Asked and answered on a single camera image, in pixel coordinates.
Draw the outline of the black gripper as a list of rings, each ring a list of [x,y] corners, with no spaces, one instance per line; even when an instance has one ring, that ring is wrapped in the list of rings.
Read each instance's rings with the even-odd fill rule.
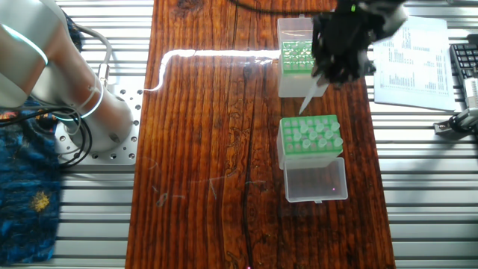
[[[374,74],[365,49],[393,36],[408,19],[404,2],[396,0],[339,1],[334,11],[312,18],[313,78],[335,82],[355,81]]]

